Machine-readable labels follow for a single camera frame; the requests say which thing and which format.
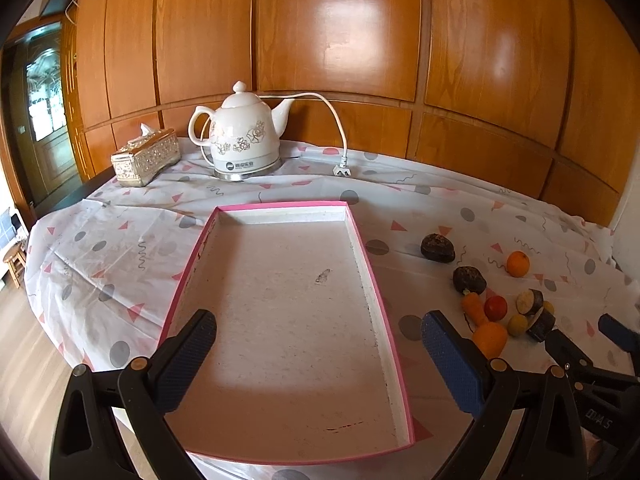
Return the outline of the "dark cut eggplant piece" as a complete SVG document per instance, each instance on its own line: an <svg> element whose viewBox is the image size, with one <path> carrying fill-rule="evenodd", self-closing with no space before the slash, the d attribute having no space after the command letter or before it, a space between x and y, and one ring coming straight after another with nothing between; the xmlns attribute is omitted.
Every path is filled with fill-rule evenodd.
<svg viewBox="0 0 640 480"><path fill-rule="evenodd" d="M544 295L538 289L526 289L515 298L518 313L529 318L534 316L544 305Z"/></svg>

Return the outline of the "yellow round fruit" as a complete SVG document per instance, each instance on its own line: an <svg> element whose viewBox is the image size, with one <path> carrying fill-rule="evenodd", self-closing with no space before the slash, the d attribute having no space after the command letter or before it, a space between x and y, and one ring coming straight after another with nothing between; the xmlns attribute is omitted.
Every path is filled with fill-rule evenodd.
<svg viewBox="0 0 640 480"><path fill-rule="evenodd" d="M515 313L510 317L508 324L506 324L506 329L510 336L514 338L518 338L526 333L528 330L529 320L525 315Z"/></svg>
<svg viewBox="0 0 640 480"><path fill-rule="evenodd" d="M548 311L552 315L555 315L555 307L551 302L545 301L542 306L544 307L544 310Z"/></svg>

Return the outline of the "white ceramic electric kettle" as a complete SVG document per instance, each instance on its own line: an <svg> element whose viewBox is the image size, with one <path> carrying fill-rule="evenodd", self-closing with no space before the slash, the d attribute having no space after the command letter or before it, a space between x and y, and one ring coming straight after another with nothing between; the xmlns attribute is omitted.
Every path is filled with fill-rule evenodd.
<svg viewBox="0 0 640 480"><path fill-rule="evenodd" d="M269 107L257 94L237 81L221 107L197 106L188 123L188 136L208 148L215 174L239 181L278 169L280 137L288 124L294 100L283 99Z"/></svg>

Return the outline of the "red tomato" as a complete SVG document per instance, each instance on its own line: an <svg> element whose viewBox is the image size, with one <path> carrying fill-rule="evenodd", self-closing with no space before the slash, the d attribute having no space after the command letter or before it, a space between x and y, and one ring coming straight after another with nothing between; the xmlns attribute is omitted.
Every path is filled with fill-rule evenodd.
<svg viewBox="0 0 640 480"><path fill-rule="evenodd" d="M508 303L503 296L490 296L484 303L484 313L490 322L499 322L508 313Z"/></svg>

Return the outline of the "small wooden stool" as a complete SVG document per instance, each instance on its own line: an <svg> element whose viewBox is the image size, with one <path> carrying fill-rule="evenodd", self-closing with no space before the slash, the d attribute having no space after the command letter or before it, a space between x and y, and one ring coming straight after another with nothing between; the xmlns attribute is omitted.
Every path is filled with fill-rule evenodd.
<svg viewBox="0 0 640 480"><path fill-rule="evenodd" d="M20 288L21 275L26 269L26 256L22 244L13 244L4 254L2 261L8 266L15 287Z"/></svg>

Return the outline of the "wooden glass door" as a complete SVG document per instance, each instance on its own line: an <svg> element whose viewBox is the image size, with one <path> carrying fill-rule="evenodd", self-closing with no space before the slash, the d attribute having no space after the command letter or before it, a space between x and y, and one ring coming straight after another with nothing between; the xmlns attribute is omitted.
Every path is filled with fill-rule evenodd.
<svg viewBox="0 0 640 480"><path fill-rule="evenodd" d="M32 206L78 178L64 107L61 39L62 25L47 24L18 38L3 53L6 124Z"/></svg>

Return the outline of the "dark brown wrinkled fruit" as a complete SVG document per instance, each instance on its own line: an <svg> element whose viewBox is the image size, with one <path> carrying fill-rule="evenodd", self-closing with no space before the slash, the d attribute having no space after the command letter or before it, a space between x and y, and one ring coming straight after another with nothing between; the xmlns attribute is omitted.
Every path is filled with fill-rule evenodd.
<svg viewBox="0 0 640 480"><path fill-rule="evenodd" d="M428 234L421 242L421 254L427 260L452 263L456 260L454 244L446 236L438 233Z"/></svg>

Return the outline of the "white patterned tablecloth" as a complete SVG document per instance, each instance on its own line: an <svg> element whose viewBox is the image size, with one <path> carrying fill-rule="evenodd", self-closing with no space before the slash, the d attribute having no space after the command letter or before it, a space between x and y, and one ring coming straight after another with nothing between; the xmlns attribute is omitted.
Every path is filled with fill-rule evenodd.
<svg viewBox="0 0 640 480"><path fill-rule="evenodd" d="M446 170L283 145L283 165L215 179L189 141L143 188L112 182L32 229L32 312L90 375L149 356L191 314L217 338L168 425L209 479L428 479L475 410L421 337L439 310L463 336L452 284L470 266L511 313L538 290L587 361L634 369L600 317L639 325L639 284L610 230Z"/></svg>

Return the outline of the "ornate silver tissue box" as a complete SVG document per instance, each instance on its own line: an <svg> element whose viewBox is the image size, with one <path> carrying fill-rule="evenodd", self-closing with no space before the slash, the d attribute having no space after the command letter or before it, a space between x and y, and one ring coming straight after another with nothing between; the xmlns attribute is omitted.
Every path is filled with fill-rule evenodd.
<svg viewBox="0 0 640 480"><path fill-rule="evenodd" d="M122 186L143 188L165 168L181 158L178 136L173 128L155 130L140 125L141 134L111 156L115 177Z"/></svg>

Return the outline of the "small orange carrot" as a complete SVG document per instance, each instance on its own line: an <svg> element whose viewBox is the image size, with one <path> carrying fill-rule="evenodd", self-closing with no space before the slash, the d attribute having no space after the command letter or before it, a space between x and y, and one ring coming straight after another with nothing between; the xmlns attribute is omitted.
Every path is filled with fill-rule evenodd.
<svg viewBox="0 0 640 480"><path fill-rule="evenodd" d="M489 322L484 311L484 302L477 292L469 292L461 299L464 314L476 326L480 327Z"/></svg>

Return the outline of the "pink shallow cardboard tray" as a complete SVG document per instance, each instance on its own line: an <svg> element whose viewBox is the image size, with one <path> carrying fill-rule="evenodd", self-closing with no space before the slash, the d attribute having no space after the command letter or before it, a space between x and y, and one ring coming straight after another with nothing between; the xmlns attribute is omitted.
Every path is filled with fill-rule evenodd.
<svg viewBox="0 0 640 480"><path fill-rule="evenodd" d="M215 315L216 340L167 417L187 451L315 465L413 445L390 321L347 204L216 208L163 335L198 309Z"/></svg>

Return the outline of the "orange with stem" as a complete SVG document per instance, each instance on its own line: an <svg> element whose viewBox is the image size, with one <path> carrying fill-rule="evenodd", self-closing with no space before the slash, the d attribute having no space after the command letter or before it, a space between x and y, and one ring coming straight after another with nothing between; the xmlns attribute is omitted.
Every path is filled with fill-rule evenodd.
<svg viewBox="0 0 640 480"><path fill-rule="evenodd" d="M514 278L524 278L529 269L530 260L525 252L517 250L516 252L511 252L509 257L506 258L506 272Z"/></svg>

